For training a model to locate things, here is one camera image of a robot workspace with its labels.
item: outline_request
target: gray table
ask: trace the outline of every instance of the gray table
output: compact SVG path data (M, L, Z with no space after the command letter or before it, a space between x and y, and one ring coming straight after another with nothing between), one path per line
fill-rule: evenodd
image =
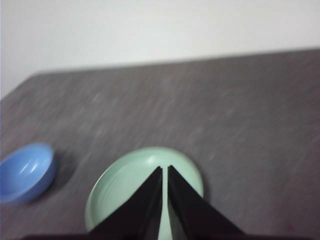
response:
M1 209L1 239L84 233L85 204L122 155L189 155L206 198L248 233L320 239L320 50L38 74L1 102L2 159L53 145L57 178Z

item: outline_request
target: light green plate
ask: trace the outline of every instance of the light green plate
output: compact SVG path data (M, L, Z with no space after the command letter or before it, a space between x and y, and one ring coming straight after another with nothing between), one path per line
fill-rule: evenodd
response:
M147 177L158 166L161 166L163 170L163 204L158 239L172 239L167 206L167 166L170 165L174 166L198 194L203 196L201 175L187 156L166 147L138 149L114 162L96 181L85 208L87 230L92 230L127 201Z

